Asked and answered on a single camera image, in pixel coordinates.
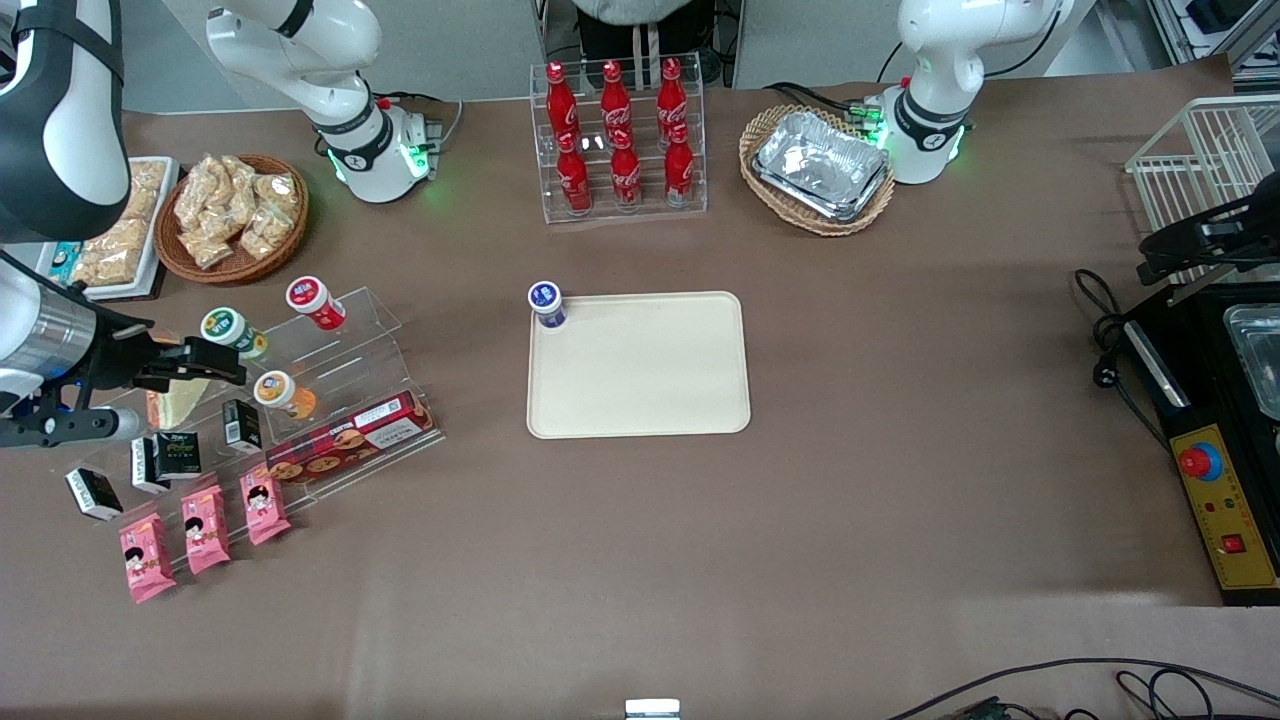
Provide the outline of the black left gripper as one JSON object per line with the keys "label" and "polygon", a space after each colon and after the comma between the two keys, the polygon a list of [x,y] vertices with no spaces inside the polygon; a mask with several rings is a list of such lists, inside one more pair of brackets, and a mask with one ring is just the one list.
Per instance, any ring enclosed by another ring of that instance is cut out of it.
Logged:
{"label": "black left gripper", "polygon": [[1256,193],[1239,208],[1222,209],[1198,225],[1167,225],[1142,240],[1139,282],[1152,286],[1202,264],[1225,264],[1239,272],[1277,264],[1277,195]]}

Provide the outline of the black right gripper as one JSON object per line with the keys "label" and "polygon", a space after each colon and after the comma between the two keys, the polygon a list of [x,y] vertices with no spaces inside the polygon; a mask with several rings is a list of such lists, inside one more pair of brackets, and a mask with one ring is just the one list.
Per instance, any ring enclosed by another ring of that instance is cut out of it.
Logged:
{"label": "black right gripper", "polygon": [[120,313],[95,313],[95,320],[90,348],[61,379],[64,404],[90,404],[96,389],[133,384],[159,393],[169,392],[179,380],[244,384],[244,368],[232,347],[200,337],[154,343],[152,320]]}

